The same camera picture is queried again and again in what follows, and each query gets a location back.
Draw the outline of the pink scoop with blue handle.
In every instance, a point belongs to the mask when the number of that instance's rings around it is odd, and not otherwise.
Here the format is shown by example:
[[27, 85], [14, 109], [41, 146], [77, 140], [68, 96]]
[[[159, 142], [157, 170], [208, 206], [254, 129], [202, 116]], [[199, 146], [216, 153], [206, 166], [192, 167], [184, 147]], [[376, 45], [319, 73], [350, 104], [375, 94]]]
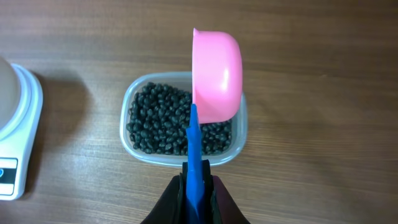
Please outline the pink scoop with blue handle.
[[192, 105], [186, 130], [188, 161], [186, 209], [188, 223], [203, 223], [205, 182], [200, 125], [231, 119], [243, 91], [242, 58], [237, 41], [218, 31], [193, 30]]

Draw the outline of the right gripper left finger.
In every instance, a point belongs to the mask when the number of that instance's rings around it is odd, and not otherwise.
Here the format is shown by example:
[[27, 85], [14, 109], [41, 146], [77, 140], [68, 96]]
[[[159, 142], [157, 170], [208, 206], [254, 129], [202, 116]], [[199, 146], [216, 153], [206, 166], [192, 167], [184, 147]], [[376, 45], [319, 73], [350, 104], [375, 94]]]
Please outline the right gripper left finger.
[[172, 177], [157, 203], [141, 224], [186, 223], [186, 179], [188, 163], [182, 164], [179, 175]]

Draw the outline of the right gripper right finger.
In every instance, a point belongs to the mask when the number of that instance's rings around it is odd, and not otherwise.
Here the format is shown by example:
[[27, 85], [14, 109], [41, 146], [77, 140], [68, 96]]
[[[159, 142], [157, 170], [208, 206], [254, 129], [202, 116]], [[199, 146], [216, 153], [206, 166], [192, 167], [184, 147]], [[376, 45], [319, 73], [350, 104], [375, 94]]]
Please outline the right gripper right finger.
[[211, 174], [209, 160], [202, 161], [204, 222], [209, 224], [250, 224], [229, 194], [221, 179]]

